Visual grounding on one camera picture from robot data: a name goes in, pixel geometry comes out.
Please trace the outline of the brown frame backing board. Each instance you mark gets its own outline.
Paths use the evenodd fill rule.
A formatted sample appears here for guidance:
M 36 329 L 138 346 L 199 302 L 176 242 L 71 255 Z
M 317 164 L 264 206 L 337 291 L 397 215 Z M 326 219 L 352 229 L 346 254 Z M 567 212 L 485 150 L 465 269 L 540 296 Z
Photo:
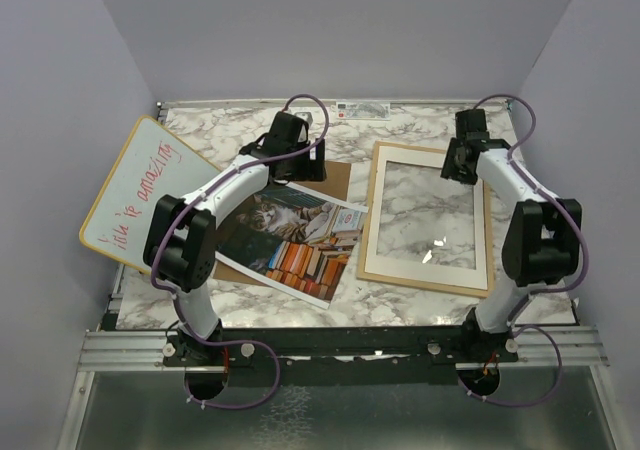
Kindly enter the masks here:
M 311 189 L 339 200 L 347 200 L 351 175 L 351 164 L 328 161 L 325 163 L 326 179 L 322 182 L 297 182 L 307 189 Z M 228 281 L 239 284 L 261 286 L 261 283 L 229 265 L 217 262 L 211 276 L 214 280 Z

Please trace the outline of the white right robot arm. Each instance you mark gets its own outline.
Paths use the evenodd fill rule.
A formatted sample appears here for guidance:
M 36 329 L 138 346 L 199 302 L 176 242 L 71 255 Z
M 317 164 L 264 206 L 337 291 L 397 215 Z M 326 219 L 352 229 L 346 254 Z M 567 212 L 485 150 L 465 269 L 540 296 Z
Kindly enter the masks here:
M 481 361 L 496 346 L 493 334 L 505 334 L 530 297 L 574 274 L 581 252 L 582 207 L 544 187 L 514 158 L 506 140 L 490 136 L 485 111 L 472 108 L 455 115 L 441 177 L 464 185 L 483 181 L 511 211 L 501 250 L 510 283 L 495 289 L 471 311 L 474 328 L 459 337 L 461 353 Z

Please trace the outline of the cat and books photo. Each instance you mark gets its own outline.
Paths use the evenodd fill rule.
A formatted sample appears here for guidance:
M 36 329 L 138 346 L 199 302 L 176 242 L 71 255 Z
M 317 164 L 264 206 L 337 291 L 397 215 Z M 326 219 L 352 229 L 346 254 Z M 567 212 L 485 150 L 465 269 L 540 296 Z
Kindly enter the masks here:
M 367 213 L 364 206 L 300 185 L 269 186 L 220 224 L 216 263 L 326 309 Z

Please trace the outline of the clear acrylic frame sheet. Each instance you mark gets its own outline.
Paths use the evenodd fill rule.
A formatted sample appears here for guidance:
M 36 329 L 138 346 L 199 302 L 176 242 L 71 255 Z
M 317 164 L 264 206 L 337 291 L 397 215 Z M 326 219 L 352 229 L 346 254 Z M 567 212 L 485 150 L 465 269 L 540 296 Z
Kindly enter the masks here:
M 436 168 L 387 162 L 376 253 L 474 269 L 473 189 L 442 179 Z

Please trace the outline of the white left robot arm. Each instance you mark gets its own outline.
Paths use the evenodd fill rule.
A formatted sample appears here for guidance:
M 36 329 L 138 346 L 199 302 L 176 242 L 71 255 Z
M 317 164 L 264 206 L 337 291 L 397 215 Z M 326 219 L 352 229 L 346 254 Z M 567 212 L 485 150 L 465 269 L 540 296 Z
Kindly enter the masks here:
M 206 365 L 220 355 L 214 334 L 220 318 L 207 280 L 215 264 L 217 228 L 241 203 L 270 183 L 326 179 L 324 141 L 311 142 L 308 112 L 276 113 L 268 132 L 239 151 L 219 175 L 182 197 L 165 195 L 155 205 L 143 250 L 151 283 L 170 293 L 189 335 L 186 352 Z

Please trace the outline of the white mat passe-partout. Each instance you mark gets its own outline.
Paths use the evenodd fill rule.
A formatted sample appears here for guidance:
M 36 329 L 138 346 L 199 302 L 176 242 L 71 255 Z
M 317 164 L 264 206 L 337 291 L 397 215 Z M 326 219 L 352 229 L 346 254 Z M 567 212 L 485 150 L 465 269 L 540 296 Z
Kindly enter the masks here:
M 378 142 L 361 279 L 485 298 L 494 288 L 489 188 L 442 178 L 440 149 Z

